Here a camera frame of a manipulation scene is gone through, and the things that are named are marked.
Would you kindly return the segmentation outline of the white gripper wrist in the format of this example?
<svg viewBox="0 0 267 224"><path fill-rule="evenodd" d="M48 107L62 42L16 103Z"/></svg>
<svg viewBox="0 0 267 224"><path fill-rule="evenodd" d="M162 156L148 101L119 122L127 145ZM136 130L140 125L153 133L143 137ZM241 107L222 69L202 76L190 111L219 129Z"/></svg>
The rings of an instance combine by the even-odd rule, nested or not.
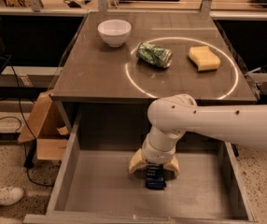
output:
<svg viewBox="0 0 267 224"><path fill-rule="evenodd" d="M148 162L164 164L163 168L179 176L179 163L174 156L176 152L176 137L171 135L148 134L146 140L132 156L128 172L133 174L135 171L145 169Z"/></svg>

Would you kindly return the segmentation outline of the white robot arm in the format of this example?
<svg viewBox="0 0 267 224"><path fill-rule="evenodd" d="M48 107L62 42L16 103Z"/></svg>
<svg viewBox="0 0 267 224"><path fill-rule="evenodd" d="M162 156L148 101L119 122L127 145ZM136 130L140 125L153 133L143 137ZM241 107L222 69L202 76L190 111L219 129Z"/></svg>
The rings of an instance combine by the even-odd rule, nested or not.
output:
<svg viewBox="0 0 267 224"><path fill-rule="evenodd" d="M176 143L187 132L267 153L267 105L198 106L180 94L152 102L148 120L151 129L130 161L131 174L155 163L178 175Z"/></svg>

